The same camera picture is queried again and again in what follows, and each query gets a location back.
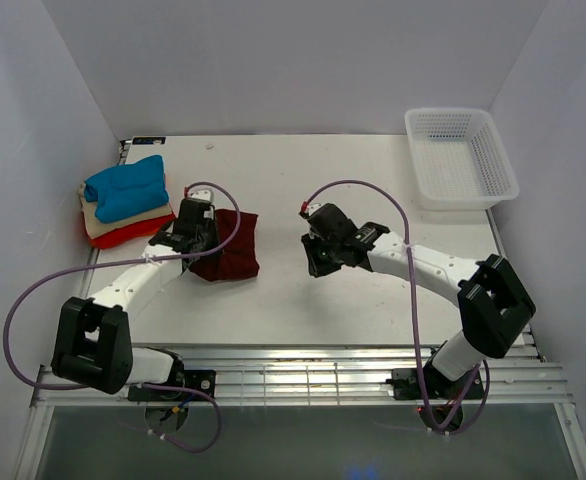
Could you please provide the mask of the dark red t shirt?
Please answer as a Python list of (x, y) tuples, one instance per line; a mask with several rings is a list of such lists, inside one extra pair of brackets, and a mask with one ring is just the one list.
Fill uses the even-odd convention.
[(194, 262), (189, 271), (208, 281), (240, 281), (259, 273), (255, 251), (255, 230), (258, 215), (241, 212), (240, 228), (221, 252)]

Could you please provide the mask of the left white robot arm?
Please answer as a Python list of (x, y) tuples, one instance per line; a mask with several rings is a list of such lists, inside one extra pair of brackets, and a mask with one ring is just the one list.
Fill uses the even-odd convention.
[(166, 351), (134, 347), (130, 323), (199, 254), (218, 244), (213, 192), (197, 190), (182, 199), (178, 216), (149, 240), (140, 264), (89, 298), (72, 297), (62, 305), (52, 372), (107, 394), (150, 383), (161, 398), (178, 397), (185, 387), (181, 361)]

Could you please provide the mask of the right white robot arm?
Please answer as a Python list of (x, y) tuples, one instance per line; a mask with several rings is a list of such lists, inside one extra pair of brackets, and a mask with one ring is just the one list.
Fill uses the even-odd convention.
[(515, 270), (500, 255), (473, 260), (408, 246), (386, 226), (356, 226), (332, 203), (304, 205), (300, 215), (309, 224), (301, 241), (311, 276), (360, 268), (413, 281), (458, 308), (460, 331), (423, 368), (432, 398), (461, 391), (476, 365), (504, 357), (536, 312)]

